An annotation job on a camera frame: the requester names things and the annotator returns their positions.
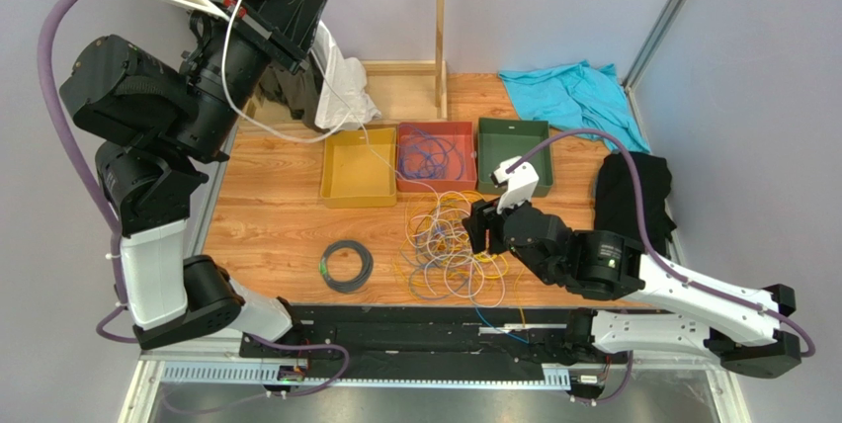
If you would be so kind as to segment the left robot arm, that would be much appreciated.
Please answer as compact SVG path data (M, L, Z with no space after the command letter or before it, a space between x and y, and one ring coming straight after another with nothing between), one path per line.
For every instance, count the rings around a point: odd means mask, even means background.
M102 139L95 195L117 222L119 296L144 350L225 328L274 342L288 304L249 291L207 255L187 256L200 164L223 147L265 71L302 70L328 0L208 0L189 27L196 47L173 68L108 35L79 55L59 96L74 124Z

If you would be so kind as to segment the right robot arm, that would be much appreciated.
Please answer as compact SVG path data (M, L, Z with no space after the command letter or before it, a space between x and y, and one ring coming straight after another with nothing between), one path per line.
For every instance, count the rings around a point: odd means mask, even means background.
M575 359L632 351L687 354L765 380L801 362L799 336L782 327L797 308L790 287L732 285L645 252L617 233L574 231L529 202L502 210L496 201L479 200L462 224L473 252L509 252L547 286L655 307L630 315L572 312L564 344Z

